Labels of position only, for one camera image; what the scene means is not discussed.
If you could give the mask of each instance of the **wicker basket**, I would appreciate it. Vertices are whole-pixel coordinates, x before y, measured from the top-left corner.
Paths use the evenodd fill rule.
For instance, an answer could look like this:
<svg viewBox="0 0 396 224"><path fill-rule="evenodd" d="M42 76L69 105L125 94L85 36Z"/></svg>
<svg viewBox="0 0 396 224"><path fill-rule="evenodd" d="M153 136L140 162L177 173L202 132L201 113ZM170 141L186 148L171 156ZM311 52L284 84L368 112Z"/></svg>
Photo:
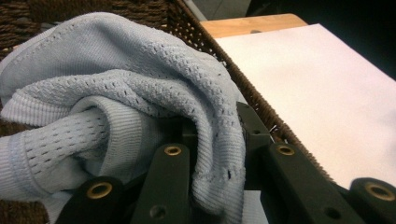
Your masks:
<svg viewBox="0 0 396 224"><path fill-rule="evenodd" d="M288 125L263 100L227 54L194 18L182 0L2 0L0 1L0 60L3 60L14 46L39 34L42 22L65 21L93 11L112 12L131 21L164 30L182 39L194 49L213 55L225 65L233 81L266 127L269 129L276 127L272 131L274 139L287 140L301 148L312 159L311 161L315 162ZM21 125L0 121L0 136L11 135L21 130L23 130ZM0 223L46 223L47 221L48 217L41 203L0 201Z"/></svg>

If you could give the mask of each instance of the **white paper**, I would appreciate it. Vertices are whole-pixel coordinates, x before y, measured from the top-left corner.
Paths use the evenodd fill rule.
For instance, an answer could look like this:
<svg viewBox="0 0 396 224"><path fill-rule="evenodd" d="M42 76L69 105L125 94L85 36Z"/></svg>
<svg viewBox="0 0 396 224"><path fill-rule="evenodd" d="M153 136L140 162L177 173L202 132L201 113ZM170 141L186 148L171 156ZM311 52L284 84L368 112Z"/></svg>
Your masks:
<svg viewBox="0 0 396 224"><path fill-rule="evenodd" d="M396 186L396 82L310 25L217 41L338 185Z"/></svg>

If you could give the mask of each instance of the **wooden surface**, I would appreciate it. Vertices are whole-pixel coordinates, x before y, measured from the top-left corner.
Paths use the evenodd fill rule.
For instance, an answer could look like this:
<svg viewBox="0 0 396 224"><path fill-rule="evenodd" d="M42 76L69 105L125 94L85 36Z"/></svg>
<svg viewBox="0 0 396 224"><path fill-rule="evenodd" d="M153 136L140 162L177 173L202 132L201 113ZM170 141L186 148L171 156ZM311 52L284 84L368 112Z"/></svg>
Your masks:
<svg viewBox="0 0 396 224"><path fill-rule="evenodd" d="M214 38L248 35L252 32L274 31L307 25L305 21L293 14L201 21L201 24Z"/></svg>

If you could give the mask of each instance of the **eyelet knit pattern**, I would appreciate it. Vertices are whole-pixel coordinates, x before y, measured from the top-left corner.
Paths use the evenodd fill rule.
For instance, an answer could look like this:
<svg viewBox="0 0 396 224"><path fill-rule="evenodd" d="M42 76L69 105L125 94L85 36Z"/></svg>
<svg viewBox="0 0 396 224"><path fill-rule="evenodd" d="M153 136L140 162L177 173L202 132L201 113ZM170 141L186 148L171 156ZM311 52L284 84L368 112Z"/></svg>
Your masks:
<svg viewBox="0 0 396 224"><path fill-rule="evenodd" d="M93 95L153 118L192 119L198 131L194 199L224 223L241 223L245 143L235 103L243 97L221 63L108 13L64 22L22 47L0 64L3 119L48 126Z"/></svg>

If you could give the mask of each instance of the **knit sweater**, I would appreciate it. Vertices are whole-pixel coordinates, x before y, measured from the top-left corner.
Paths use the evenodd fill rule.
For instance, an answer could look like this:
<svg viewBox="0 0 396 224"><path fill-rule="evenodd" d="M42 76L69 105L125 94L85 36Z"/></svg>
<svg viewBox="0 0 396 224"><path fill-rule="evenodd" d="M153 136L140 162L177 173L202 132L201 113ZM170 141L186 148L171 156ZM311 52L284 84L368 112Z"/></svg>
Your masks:
<svg viewBox="0 0 396 224"><path fill-rule="evenodd" d="M212 56L92 13L5 58L0 97L3 119L40 127L0 138L0 198L40 200L53 222L65 190L92 175L127 182L146 171L181 116L198 132L194 200L223 223L242 222L245 143L235 103L244 99Z"/></svg>

